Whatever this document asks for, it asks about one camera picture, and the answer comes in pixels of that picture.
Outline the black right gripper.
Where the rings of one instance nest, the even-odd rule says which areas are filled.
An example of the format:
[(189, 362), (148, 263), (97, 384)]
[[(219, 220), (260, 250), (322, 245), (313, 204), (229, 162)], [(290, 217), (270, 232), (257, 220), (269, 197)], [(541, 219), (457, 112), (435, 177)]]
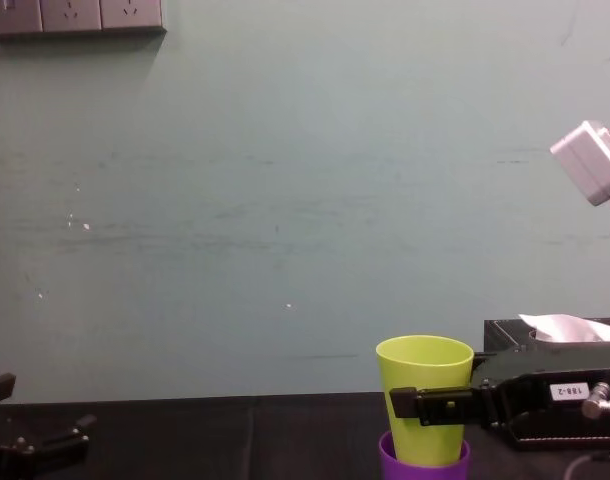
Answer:
[(523, 414), (572, 411), (610, 417), (610, 342), (476, 352), (471, 387), (392, 388), (398, 419), (421, 426), (479, 425), (500, 429)]

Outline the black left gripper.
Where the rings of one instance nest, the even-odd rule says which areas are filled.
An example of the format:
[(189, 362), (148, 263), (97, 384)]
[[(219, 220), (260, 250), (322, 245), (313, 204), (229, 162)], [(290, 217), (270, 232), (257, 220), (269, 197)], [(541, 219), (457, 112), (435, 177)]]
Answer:
[[(0, 402), (12, 396), (15, 384), (14, 374), (0, 375)], [(38, 461), (84, 460), (96, 424), (97, 417), (89, 414), (43, 439), (31, 442), (25, 435), (17, 437), (13, 445), (0, 445), (0, 479), (33, 479)]]

